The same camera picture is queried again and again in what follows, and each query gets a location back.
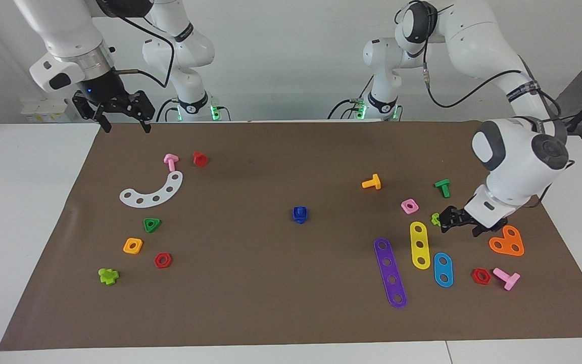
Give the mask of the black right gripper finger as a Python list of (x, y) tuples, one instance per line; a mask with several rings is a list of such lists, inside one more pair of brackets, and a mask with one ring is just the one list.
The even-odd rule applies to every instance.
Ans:
[(127, 117), (138, 120), (145, 133), (150, 133), (152, 130), (150, 123), (155, 115), (155, 108), (142, 90), (117, 97), (115, 110)]
[(105, 133), (111, 131), (112, 126), (106, 118), (106, 115), (104, 115), (103, 105), (99, 105), (93, 109), (83, 92), (75, 92), (72, 97), (72, 102), (81, 118), (99, 124)]

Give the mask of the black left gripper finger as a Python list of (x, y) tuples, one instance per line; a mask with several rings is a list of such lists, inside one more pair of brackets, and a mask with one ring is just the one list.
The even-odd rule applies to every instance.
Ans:
[(457, 228), (460, 225), (460, 209), (454, 206), (448, 206), (441, 212), (441, 232), (446, 233), (452, 228)]
[(472, 229), (472, 235), (474, 238), (476, 238), (482, 235), (483, 233), (487, 233), (488, 231), (497, 232), (501, 230), (503, 226), (508, 224), (508, 218), (504, 217), (502, 219), (499, 219), (499, 221), (497, 221), (497, 223), (495, 223), (493, 226), (483, 226), (481, 223), (476, 221), (476, 219), (472, 219), (472, 224), (475, 225), (474, 228)]

